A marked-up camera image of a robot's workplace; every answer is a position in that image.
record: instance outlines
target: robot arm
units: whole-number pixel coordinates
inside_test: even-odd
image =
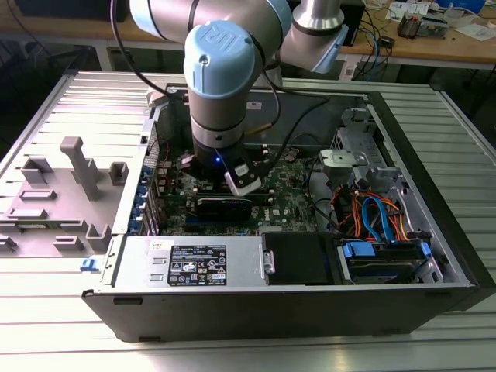
[[[235,195],[261,186],[242,143],[246,102],[269,59],[325,73],[346,37],[339,0],[130,0],[139,28],[184,43],[195,160]]]

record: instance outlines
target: workbench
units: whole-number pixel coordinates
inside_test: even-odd
[[[184,83],[180,75],[147,77]],[[285,80],[284,86],[380,92],[496,279],[496,151],[445,93],[410,84]],[[145,84],[133,74],[63,76],[0,163],[0,213],[19,191],[28,156],[71,167],[58,150],[64,136],[81,136],[98,167],[131,164],[149,115],[145,96]],[[78,257],[0,258],[0,365],[175,372],[496,368],[496,296],[467,312],[438,316],[410,335],[123,343],[81,300],[82,289],[99,281],[97,274],[82,274],[81,263]]]
[[[74,19],[44,19],[24,17],[15,8],[16,15],[25,27],[42,43],[61,43],[70,45],[85,45],[94,47],[103,71],[113,71],[112,58],[109,48],[117,47],[109,22],[74,20]],[[391,64],[411,64],[433,67],[455,67],[488,70],[496,64],[496,38],[484,42],[477,41],[452,29],[444,40],[436,39],[404,39],[396,32],[397,22],[381,22],[386,10],[370,11],[374,24],[384,36],[396,39]],[[495,17],[496,10],[485,7],[480,13],[483,17]],[[155,50],[182,50],[182,45],[163,41],[140,30],[128,16],[126,21],[119,24],[122,40],[128,48]],[[5,2],[0,2],[0,39],[17,40],[19,42],[33,41],[26,35],[12,15]],[[338,60],[344,60],[339,76],[340,80],[351,80],[357,63],[366,60],[372,48],[364,33],[358,33],[353,46],[343,46]]]

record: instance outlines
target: power supply label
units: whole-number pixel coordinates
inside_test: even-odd
[[[226,246],[172,246],[167,283],[226,285]]]

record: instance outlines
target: aluminum extrusion table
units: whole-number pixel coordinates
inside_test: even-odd
[[[180,75],[148,74],[160,83]],[[363,83],[286,80],[291,88]],[[379,91],[460,225],[496,279],[496,152],[451,99],[425,85],[367,84]],[[132,74],[64,76],[0,163],[0,212],[19,190],[29,155],[69,167],[61,138],[82,136],[97,164],[129,161],[147,117],[146,86]],[[0,259],[0,365],[9,370],[493,370],[496,296],[438,316],[411,335],[202,343],[123,343],[80,299],[98,275],[81,258]]]

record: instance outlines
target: circuit board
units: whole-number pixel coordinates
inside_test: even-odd
[[[166,215],[162,235],[259,236],[267,231],[316,231],[315,210],[310,208],[303,187],[305,168],[311,158],[298,157],[297,150],[288,150],[263,180],[260,190],[246,196],[253,203],[251,216],[240,222],[195,223],[196,201],[205,196],[221,196],[208,181],[179,171],[180,160],[181,156],[170,159],[167,180],[161,182]],[[234,197],[226,192],[222,198]]]

